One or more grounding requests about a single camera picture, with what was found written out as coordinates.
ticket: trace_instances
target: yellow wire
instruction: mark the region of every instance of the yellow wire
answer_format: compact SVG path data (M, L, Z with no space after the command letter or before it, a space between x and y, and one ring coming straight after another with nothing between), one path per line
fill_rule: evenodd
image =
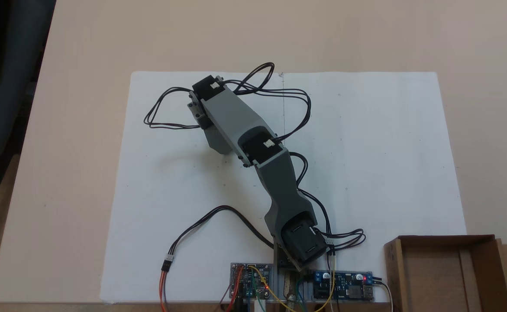
M328 299L326 300L326 302L323 304L323 306L321 306L318 310L316 310L315 312L320 312L321 310L324 309L324 307L328 304L328 302L330 302L331 298L332 298L332 293L334 292L334 283L336 282L335 281L335 278L334 278L334 268L336 266L336 263L333 262L333 265L332 265L332 271L330 272L330 276L331 276L331 279L332 279L332 288L330 289L330 296L328 296ZM280 303L282 304L285 308L287 308L288 310L290 310L291 312L296 312L294 311L292 308L290 308L289 306L287 306L284 302L282 302L282 300L280 300L273 292L273 290L269 287L269 285L267 284L267 280L265 279L265 277L263 277L263 274L261 274L261 272L253 265L250 265L248 266L248 268L250 269L254 269L255 271L257 271L257 274L259 274L259 278L261 278L261 282L263 284L265 284L265 287L267 288L267 290L271 293L271 295L273 295L273 297Z

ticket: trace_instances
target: black wire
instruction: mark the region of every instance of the black wire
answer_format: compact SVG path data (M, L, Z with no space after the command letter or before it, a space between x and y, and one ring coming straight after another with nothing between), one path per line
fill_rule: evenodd
M263 89L263 88L260 88L260 87L256 87L254 85L251 85L249 83L245 83L244 81L238 81L238 80L227 80L227 81L223 81L222 84L223 85L226 85L228 83L232 83L234 85L239 85L240 87L244 87L245 89L247 89L247 93L243 93L243 94L251 94L251 93L255 93L257 95L263 95L263 96L275 96L275 97L289 97L289 98L296 98L296 99L301 99L302 101L304 101L306 104L307 104L307 111L305 112L305 116L303 117L303 120L299 123L299 125L294 129L292 130L290 133L287 133L283 136L278 136L277 138L275 138L276 141L283 141L283 140L286 140L287 138L289 138L289 136L291 136L292 134L294 134L295 132L297 132L298 130L300 130L301 128L303 128L303 126L305 126L307 124L307 122L309 122L309 119L311 118L311 97L309 97L309 95L301 90L301 89L294 89L294 88L287 88L287 89ZM291 96L291 95L267 95L267 94L262 94L260 92L265 92L265 93L277 93L277 94L296 94L296 95L303 95L305 96L305 99L303 99L303 97L295 97L295 96Z
M336 251L356 247L356 246L359 246L360 244L362 244L366 240L366 235L364 234L363 229L355 229L355 230L350 231L348 233L332 234L328 213L326 212L326 208L324 207L323 203L321 203L321 201L319 199L317 199L317 197L315 197L314 195L310 194L306 190L299 188L299 184L300 184L301 180L303 179L303 177L305 177L305 174L307 173L307 168L309 168L309 162L307 161L307 158L305 158L305 156L303 156L297 152L290 152L290 156L297 157L297 158L301 159L301 161L303 162L303 169L301 170L301 173L299 174L299 176L296 179L297 190L299 190L301 193L303 193L303 195L305 195L305 197L307 197L307 198L313 200L315 203L317 203L317 205L321 208L321 211L323 211L323 215L324 215L325 222L326 222L326 232L323 232L323 231L317 229L316 227L314 227L313 229L315 231L318 231L319 233L321 233L325 237L329 237L329 238L333 238L333 239L344 239L344 238L352 237L350 240L345 241L344 243L330 246L330 250L329 250L328 254L335 255Z
M236 209L234 209L234 208L232 208L230 206L222 205L222 206L214 208L212 211L208 212L201 219L199 219L196 223L194 223L193 225L191 225L190 227L188 227L188 229L186 229L182 234L180 234L180 236L174 241L174 243L172 243L170 249L168 250L168 254L174 255L174 251L176 249L176 246L180 242L180 239L182 239L182 237L184 237L184 235L188 234L188 232L192 231L196 227L199 227L200 225L202 225L203 223L205 223L206 221L208 221L210 218L212 218L214 215L216 215L220 211L231 211L231 212L233 212L235 215L237 215L240 218L240 220L246 225L246 227L248 227L248 229L258 239L260 239L261 241L263 241L263 243L265 243L265 245L267 245L267 246L269 246L271 248L274 247L273 243L271 243L268 239L266 239L263 235L261 235L261 233L259 233L259 231L257 231L257 229L255 229L255 227L253 227L253 225L248 221L248 219L246 219L239 211L237 211Z
M247 83L247 81L253 77L255 74L259 73L260 71L262 71L263 69L269 67L269 73L267 73L267 76L265 77L265 79L263 80L263 82L259 85L259 88L263 88L268 82L269 80L271 79L271 77L273 76L273 72L274 72L274 63L273 62L267 62L267 63L264 63L264 64L261 64L259 66L257 66L256 69L253 69L253 71L251 71L251 73L249 73L242 81L241 83L236 87L236 89L234 89L234 94L236 95L244 95L244 94L250 94L252 93L251 91L240 91L240 88L243 87L243 85L245 85L245 83Z
M163 99L171 94L178 91L182 92L190 92L190 89L182 88L182 87L171 87L167 89L163 94L159 97L159 99L155 102L153 107L150 109L148 114L146 114L146 117L144 117L144 123L147 124L152 129L170 129L170 130L185 130L185 129L196 129L200 126L198 125L191 125L187 126L184 124L178 124L178 123L157 123L154 122L155 117L157 115L157 112L159 111L159 107L161 106L161 102Z

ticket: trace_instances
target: orange wire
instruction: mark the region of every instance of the orange wire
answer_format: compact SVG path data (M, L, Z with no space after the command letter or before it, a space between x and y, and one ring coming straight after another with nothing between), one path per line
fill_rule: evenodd
M163 312L167 312L167 310L165 308L165 304L163 303L163 284L165 283L165 281L164 281L165 274L166 273L163 271L161 273L161 278L159 279L159 300L161 302L161 310Z

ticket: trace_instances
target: robotic arm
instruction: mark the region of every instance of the robotic arm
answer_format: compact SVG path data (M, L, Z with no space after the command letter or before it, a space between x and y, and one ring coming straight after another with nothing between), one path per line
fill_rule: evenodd
M313 206L297 190L290 154L267 123L218 76L194 84L190 98L188 108L209 146L220 154L234 152L245 167L255 167L272 199L267 227L297 270L323 255L328 245L312 229L317 225Z

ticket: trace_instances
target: red wire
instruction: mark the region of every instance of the red wire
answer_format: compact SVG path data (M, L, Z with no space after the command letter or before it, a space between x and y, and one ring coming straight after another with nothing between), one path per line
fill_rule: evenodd
M161 278L159 279L159 300L161 301L161 310L163 312L166 312L165 310L165 306L163 305L163 284L164 284L164 276L165 276L165 272L163 271L161 273Z
M226 312L230 312L232 309L232 304L234 303L234 300L236 299L236 295L238 294L238 286L240 284L240 278L242 277L242 270L244 269L244 266L240 266L240 271L238 271L238 277L236 278L236 284L234 286L234 294L232 295L232 299L230 299L230 304L228 305L228 308L226 309Z

